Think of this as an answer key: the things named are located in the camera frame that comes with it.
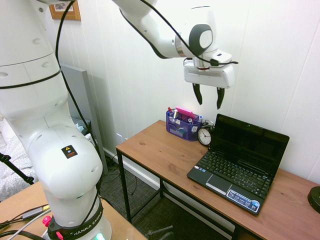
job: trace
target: laptop keyboard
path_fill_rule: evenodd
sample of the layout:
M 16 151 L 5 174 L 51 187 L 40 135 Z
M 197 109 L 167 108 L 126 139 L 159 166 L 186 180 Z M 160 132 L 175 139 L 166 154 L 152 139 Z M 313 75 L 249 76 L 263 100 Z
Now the laptop keyboard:
M 266 198 L 272 181 L 267 173 L 254 173 L 211 151 L 208 151 L 197 165 L 262 199 Z

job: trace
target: gray cable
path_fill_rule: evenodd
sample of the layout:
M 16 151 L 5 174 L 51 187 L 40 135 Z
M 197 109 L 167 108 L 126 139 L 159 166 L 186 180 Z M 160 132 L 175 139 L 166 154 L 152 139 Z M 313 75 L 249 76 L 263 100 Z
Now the gray cable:
M 28 227 L 30 224 L 32 224 L 35 220 L 37 220 L 38 218 L 42 217 L 43 215 L 46 215 L 47 213 L 51 212 L 51 209 L 48 209 L 47 211 L 44 211 L 43 213 L 41 213 L 40 215 L 36 216 L 35 218 L 33 218 L 30 222 L 28 222 L 26 225 L 24 225 L 22 228 L 20 228 L 15 234 L 13 234 L 11 237 L 9 237 L 7 240 L 11 240 L 13 239 L 15 236 L 17 236 L 23 229 L 25 229 L 26 227 Z

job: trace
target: clock face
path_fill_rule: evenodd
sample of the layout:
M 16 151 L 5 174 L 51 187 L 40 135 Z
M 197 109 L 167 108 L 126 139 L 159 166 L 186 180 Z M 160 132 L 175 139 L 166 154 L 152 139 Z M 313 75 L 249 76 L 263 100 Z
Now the clock face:
M 208 129 L 200 128 L 198 131 L 198 139 L 201 144 L 205 146 L 209 145 L 211 143 L 211 135 Z

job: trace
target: black metal desk frame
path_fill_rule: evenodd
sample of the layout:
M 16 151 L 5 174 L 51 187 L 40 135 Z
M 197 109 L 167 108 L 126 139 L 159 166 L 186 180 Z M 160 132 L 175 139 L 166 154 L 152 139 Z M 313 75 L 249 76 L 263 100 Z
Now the black metal desk frame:
M 209 223 L 215 225 L 216 227 L 218 227 L 219 229 L 221 229 L 222 231 L 224 231 L 225 233 L 227 233 L 228 235 L 232 236 L 232 240 L 237 240 L 240 230 L 243 230 L 247 233 L 249 233 L 250 235 L 254 236 L 255 238 L 257 238 L 258 240 L 263 240 L 262 238 L 254 235 L 254 233 L 250 232 L 249 230 L 245 229 L 244 227 L 240 226 L 239 224 L 237 224 L 236 222 L 230 220 L 229 218 L 227 218 L 225 215 L 221 214 L 220 212 L 216 211 L 215 209 L 213 209 L 212 207 L 206 205 L 205 203 L 203 203 L 202 201 L 199 201 L 197 198 L 195 198 L 194 196 L 192 196 L 191 194 L 189 194 L 188 192 L 186 192 L 184 189 L 178 187 L 177 185 L 175 185 L 172 182 L 169 182 L 168 180 L 164 179 L 163 177 L 161 177 L 160 175 L 158 175 L 156 172 L 151 171 L 150 169 L 146 168 L 145 166 L 143 166 L 142 164 L 140 164 L 138 161 L 132 159 L 130 156 L 126 155 L 124 152 L 121 152 L 120 150 L 116 150 L 117 156 L 118 156 L 118 164 L 119 164 L 119 170 L 120 170 L 120 176 L 121 176 L 121 183 L 122 183 L 122 190 L 123 190 L 123 196 L 124 196 L 124 203 L 125 203 L 125 210 L 126 210 L 126 215 L 127 215 L 127 220 L 132 223 L 132 218 L 134 218 L 152 199 L 155 198 L 155 196 L 157 196 L 158 194 L 160 194 L 160 197 L 162 198 L 164 196 L 164 193 L 166 193 L 167 195 L 169 195 L 170 197 L 172 197 L 173 199 L 175 199 L 176 201 L 178 201 L 179 203 L 183 204 L 184 206 L 186 206 L 187 208 L 189 208 L 190 210 L 192 210 L 193 212 L 195 212 L 196 214 L 198 214 L 199 216 L 201 216 L 202 218 L 204 218 L 205 220 L 207 220 Z M 125 169 L 124 169 L 124 163 L 123 163 L 123 158 L 122 156 L 127 157 L 128 159 L 130 159 L 131 161 L 133 161 L 134 163 L 138 164 L 140 167 L 144 168 L 145 170 L 147 170 L 148 172 L 152 173 L 153 175 L 157 176 L 160 179 L 160 188 L 152 195 L 150 196 L 145 203 L 143 203 L 136 211 L 134 211 L 132 214 L 130 212 L 130 205 L 129 205 L 129 198 L 128 198 L 128 190 L 127 190 L 127 184 L 126 184 L 126 176 L 125 176 Z M 208 210 L 211 210 L 212 212 L 214 212 L 215 214 L 219 215 L 220 217 L 226 219 L 227 221 L 229 221 L 230 223 L 232 223 L 234 225 L 234 231 L 230 231 L 229 229 L 225 228 L 224 226 L 222 226 L 221 224 L 219 224 L 218 222 L 214 221 L 213 219 L 211 219 L 210 217 L 208 217 L 207 215 L 203 214 L 201 211 L 199 211 L 198 209 L 194 208 L 193 206 L 191 206 L 190 204 L 182 201 L 180 198 L 178 198 L 177 196 L 175 196 L 174 194 L 172 194 L 171 192 L 169 192 L 164 185 L 164 182 L 166 184 L 169 184 L 170 186 L 174 187 L 175 189 L 179 190 L 180 192 L 182 192 L 183 194 L 187 195 L 189 198 L 195 200 L 197 203 L 201 204 L 202 206 L 206 207 Z

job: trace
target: laptop touchpad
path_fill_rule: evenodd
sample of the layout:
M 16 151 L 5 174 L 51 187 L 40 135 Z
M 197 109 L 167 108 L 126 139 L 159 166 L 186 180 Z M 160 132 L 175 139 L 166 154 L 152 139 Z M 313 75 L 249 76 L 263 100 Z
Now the laptop touchpad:
M 205 185 L 222 195 L 226 195 L 232 184 L 213 174 Z

